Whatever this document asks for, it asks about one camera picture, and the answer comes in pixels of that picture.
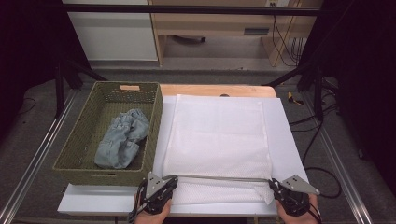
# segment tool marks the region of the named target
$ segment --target table top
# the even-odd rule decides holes
[[[291,135],[283,106],[271,87],[233,85],[168,85],[162,84],[163,116],[158,136],[153,173],[162,173],[163,158],[169,139],[177,94],[228,94],[263,101],[269,150],[273,161],[273,177],[286,179],[299,175],[307,180],[304,167]],[[131,212],[137,187],[73,186],[68,185],[58,211],[73,216],[127,216]],[[173,205],[173,217],[275,217],[274,202],[265,203],[211,203]]]

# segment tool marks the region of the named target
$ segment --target white cloth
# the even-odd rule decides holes
[[[179,95],[163,176],[270,179],[262,102],[238,97]],[[271,202],[267,183],[181,177],[173,204]]]

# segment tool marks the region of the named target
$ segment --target denim cloth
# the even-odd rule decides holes
[[[120,113],[111,120],[110,126],[99,143],[95,164],[102,168],[127,167],[139,150],[137,144],[148,135],[149,121],[140,109]]]

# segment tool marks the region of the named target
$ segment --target hand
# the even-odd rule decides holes
[[[163,207],[163,211],[157,215],[152,215],[142,211],[139,215],[137,215],[134,224],[162,224],[171,211],[171,202],[171,199],[169,199]]]
[[[318,208],[318,197],[315,194],[309,194],[309,202]],[[308,212],[299,217],[291,217],[286,214],[282,204],[278,200],[275,201],[277,213],[283,219],[286,224],[318,224],[317,220]],[[311,206],[310,210],[318,217],[317,211]]]

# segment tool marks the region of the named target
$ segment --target green basket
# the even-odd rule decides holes
[[[128,167],[100,168],[94,156],[111,119],[133,108],[149,120],[148,136]],[[52,169],[73,185],[138,186],[152,171],[162,113],[159,83],[96,82]]]

